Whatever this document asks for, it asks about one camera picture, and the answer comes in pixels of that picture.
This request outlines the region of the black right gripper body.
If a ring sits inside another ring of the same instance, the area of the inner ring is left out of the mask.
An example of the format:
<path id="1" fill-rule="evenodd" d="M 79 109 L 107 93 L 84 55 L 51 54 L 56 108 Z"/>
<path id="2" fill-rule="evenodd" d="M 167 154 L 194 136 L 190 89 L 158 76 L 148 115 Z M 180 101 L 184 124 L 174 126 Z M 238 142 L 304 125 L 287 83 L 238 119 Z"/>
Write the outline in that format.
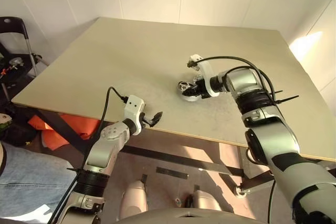
<path id="1" fill-rule="evenodd" d="M 195 87 L 193 88 L 194 90 L 194 95 L 196 97 L 201 97 L 202 99 L 210 98 L 211 95 L 208 93 L 206 86 L 205 86 L 205 80 L 203 76 L 196 76 L 193 79 Z"/>

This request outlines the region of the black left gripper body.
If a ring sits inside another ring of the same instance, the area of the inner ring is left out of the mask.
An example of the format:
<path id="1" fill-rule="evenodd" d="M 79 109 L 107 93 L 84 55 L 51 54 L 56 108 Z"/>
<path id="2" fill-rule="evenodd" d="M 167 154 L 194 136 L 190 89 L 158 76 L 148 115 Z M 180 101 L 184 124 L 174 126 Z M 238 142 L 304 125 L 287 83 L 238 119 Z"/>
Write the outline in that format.
<path id="1" fill-rule="evenodd" d="M 147 118 L 144 112 L 140 113 L 140 122 L 142 123 L 142 127 L 145 127 L 145 125 L 153 127 L 155 125 L 154 119 Z"/>

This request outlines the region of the silver motor housing with lid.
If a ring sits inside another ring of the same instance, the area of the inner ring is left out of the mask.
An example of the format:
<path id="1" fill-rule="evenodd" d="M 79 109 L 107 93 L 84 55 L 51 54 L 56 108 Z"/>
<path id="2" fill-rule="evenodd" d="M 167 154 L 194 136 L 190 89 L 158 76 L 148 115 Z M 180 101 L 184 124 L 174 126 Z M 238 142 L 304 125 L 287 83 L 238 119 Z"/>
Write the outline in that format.
<path id="1" fill-rule="evenodd" d="M 185 97 L 184 95 L 182 95 L 182 93 L 178 89 L 177 89 L 177 93 L 180 96 L 180 98 L 188 102 L 195 102 L 201 98 L 201 97 Z"/>

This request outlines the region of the silver spoked rotor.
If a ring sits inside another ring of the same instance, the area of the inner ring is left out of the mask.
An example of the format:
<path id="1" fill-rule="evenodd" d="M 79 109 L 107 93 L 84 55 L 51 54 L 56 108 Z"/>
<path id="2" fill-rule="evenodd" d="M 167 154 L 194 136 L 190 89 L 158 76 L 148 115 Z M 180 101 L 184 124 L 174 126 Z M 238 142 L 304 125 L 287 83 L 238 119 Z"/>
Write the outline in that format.
<path id="1" fill-rule="evenodd" d="M 190 83 L 190 82 L 187 82 L 187 81 L 180 81 L 178 84 L 177 84 L 177 89 L 183 93 L 185 90 L 189 89 L 190 87 L 192 87 L 193 84 Z"/>

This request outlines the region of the orange cloth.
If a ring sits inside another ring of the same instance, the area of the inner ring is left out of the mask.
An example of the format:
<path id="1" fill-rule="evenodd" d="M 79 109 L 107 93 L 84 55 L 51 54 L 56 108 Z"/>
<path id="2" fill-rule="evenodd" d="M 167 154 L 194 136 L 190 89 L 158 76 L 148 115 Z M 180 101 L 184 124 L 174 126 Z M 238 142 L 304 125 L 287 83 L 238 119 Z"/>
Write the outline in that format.
<path id="1" fill-rule="evenodd" d="M 80 116 L 61 114 L 60 117 L 83 139 L 88 140 L 95 132 L 100 123 L 99 120 L 84 118 Z M 44 122 L 37 115 L 34 115 L 28 124 L 34 129 L 41 131 L 43 146 L 54 151 L 69 142 L 58 134 L 51 126 Z"/>

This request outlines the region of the silver rounded robot foot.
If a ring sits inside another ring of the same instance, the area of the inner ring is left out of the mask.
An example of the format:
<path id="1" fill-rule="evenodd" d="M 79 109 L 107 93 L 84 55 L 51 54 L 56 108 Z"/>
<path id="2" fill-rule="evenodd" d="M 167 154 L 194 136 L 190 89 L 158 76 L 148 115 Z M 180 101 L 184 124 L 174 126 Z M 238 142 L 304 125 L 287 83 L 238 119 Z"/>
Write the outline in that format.
<path id="1" fill-rule="evenodd" d="M 193 193 L 193 206 L 199 209 L 222 211 L 217 200 L 211 194 L 202 190 Z"/>
<path id="2" fill-rule="evenodd" d="M 148 211 L 145 183 L 141 180 L 132 182 L 123 193 L 119 220 Z"/>

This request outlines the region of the black zip tie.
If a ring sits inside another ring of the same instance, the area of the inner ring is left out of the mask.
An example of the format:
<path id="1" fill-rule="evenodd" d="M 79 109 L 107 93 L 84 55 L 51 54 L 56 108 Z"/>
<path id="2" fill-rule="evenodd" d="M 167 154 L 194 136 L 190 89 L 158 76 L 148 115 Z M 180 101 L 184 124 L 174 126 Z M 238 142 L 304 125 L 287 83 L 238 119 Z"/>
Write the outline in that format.
<path id="1" fill-rule="evenodd" d="M 276 94 L 281 93 L 281 92 L 282 92 L 282 90 L 278 90 L 278 91 L 274 91 L 273 93 L 270 93 L 270 95 L 273 98 L 275 104 L 281 104 L 281 103 L 284 103 L 284 102 L 287 102 L 287 101 L 290 101 L 290 100 L 293 100 L 293 99 L 296 99 L 296 98 L 299 97 L 299 95 L 294 95 L 294 96 L 291 96 L 291 97 L 288 97 L 288 98 L 277 100 L 276 99 Z"/>

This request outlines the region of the grey robot torso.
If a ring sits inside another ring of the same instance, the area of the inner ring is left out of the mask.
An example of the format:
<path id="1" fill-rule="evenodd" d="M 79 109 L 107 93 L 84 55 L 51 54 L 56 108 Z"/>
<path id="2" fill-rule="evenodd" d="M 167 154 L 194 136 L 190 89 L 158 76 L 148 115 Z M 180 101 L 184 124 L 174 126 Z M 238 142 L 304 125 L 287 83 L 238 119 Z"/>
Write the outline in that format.
<path id="1" fill-rule="evenodd" d="M 197 208 L 166 208 L 146 211 L 114 224 L 263 224 L 230 212 Z"/>

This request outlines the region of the grey caster wheel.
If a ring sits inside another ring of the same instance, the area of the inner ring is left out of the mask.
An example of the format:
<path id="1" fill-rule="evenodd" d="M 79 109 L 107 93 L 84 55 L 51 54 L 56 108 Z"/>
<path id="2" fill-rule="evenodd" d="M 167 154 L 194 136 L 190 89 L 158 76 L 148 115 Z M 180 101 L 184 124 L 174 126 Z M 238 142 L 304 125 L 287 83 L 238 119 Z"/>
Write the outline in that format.
<path id="1" fill-rule="evenodd" d="M 243 199 L 249 194 L 249 190 L 245 190 L 241 186 L 236 186 L 233 189 L 233 193 L 238 199 Z"/>

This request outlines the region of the black bag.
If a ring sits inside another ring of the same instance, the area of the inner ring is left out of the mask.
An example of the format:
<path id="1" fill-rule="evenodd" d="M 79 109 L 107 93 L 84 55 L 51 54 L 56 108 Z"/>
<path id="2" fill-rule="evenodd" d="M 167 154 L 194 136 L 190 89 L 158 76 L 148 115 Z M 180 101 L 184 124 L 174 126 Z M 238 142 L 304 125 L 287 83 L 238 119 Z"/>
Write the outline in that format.
<path id="1" fill-rule="evenodd" d="M 5 113 L 12 118 L 12 122 L 6 130 L 4 141 L 17 147 L 25 146 L 32 142 L 37 130 L 28 121 L 35 115 L 34 112 L 24 106 L 9 103 L 5 107 Z"/>

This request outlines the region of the person's blue jeans leg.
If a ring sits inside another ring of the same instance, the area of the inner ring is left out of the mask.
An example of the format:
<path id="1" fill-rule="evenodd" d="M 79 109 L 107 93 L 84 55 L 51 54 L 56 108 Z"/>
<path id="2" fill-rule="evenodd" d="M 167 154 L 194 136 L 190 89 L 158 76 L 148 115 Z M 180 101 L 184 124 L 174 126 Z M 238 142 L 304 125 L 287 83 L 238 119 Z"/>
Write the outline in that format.
<path id="1" fill-rule="evenodd" d="M 76 173 L 64 159 L 0 142 L 0 219 L 47 224 Z"/>

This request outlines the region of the clear object on chair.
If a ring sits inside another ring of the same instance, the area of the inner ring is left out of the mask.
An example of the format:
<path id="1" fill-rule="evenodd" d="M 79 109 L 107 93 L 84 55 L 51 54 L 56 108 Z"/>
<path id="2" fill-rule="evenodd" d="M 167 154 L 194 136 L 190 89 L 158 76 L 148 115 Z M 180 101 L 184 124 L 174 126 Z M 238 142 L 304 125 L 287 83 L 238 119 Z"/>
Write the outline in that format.
<path id="1" fill-rule="evenodd" d="M 21 57 L 12 58 L 9 61 L 9 69 L 10 70 L 12 70 L 12 69 L 18 70 L 18 68 L 23 67 L 23 66 L 24 66 L 24 62 L 23 62 L 23 59 Z"/>

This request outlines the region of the black folding chair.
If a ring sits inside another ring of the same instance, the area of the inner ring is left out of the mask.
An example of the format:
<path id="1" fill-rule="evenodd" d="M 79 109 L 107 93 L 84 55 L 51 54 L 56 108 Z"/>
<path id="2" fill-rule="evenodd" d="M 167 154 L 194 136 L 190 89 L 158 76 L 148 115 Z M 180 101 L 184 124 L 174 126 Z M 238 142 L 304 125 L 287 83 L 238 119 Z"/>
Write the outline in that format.
<path id="1" fill-rule="evenodd" d="M 38 75 L 37 64 L 42 63 L 49 66 L 49 63 L 41 55 L 33 52 L 23 19 L 12 16 L 0 17 L 0 34 L 20 34 L 23 36 L 27 47 L 27 53 L 25 54 L 12 53 L 0 42 L 0 87 L 9 102 L 11 100 L 8 93 L 10 84 L 16 84 L 22 77 L 27 76 L 31 70 L 34 72 L 32 78 L 35 78 Z M 9 61 L 15 57 L 21 57 L 24 66 L 18 68 L 18 70 L 10 70 Z"/>

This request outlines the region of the black metal table frame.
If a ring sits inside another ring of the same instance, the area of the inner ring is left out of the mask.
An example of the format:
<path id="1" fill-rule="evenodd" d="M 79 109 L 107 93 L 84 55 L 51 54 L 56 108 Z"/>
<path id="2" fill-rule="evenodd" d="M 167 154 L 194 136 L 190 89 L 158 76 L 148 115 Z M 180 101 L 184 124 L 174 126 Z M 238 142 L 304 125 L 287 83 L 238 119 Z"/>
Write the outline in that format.
<path id="1" fill-rule="evenodd" d="M 90 141 L 84 141 L 56 112 L 41 110 L 41 109 L 32 109 L 30 108 L 35 115 L 41 118 L 49 126 L 51 126 L 58 134 L 65 138 L 72 146 L 74 146 L 79 152 L 83 155 L 86 155 L 90 151 L 90 146 L 92 145 Z M 261 140 L 255 135 L 253 128 L 256 127 L 260 129 L 262 126 L 266 125 L 269 119 L 262 119 L 256 121 L 253 117 L 248 116 L 248 114 L 243 115 L 243 123 L 245 127 L 248 128 L 248 131 L 245 133 L 248 145 L 250 148 L 255 151 L 259 151 L 259 154 L 256 156 L 262 164 L 267 164 L 265 155 L 261 151 L 261 147 L 257 146 Z M 188 162 L 196 162 L 196 160 L 186 160 L 182 161 L 183 157 L 173 156 L 166 153 L 159 153 L 150 151 L 147 149 L 141 149 L 137 147 L 125 146 L 125 142 L 117 144 L 118 147 L 114 149 L 116 152 L 127 152 L 135 155 L 145 156 L 153 159 L 160 159 L 163 161 L 183 164 L 186 165 Z M 88 168 L 81 168 L 78 171 L 78 178 L 76 179 L 77 184 L 74 188 L 74 191 L 90 196 L 103 197 L 104 190 L 107 186 L 107 182 L 111 172 L 94 172 Z M 306 186 L 296 189 L 295 193 L 288 198 L 290 202 L 299 201 L 305 197 L 320 197 L 326 199 L 330 196 L 332 199 L 336 200 L 336 178 L 330 173 L 327 175 L 327 181 L 325 183 L 310 183 Z"/>

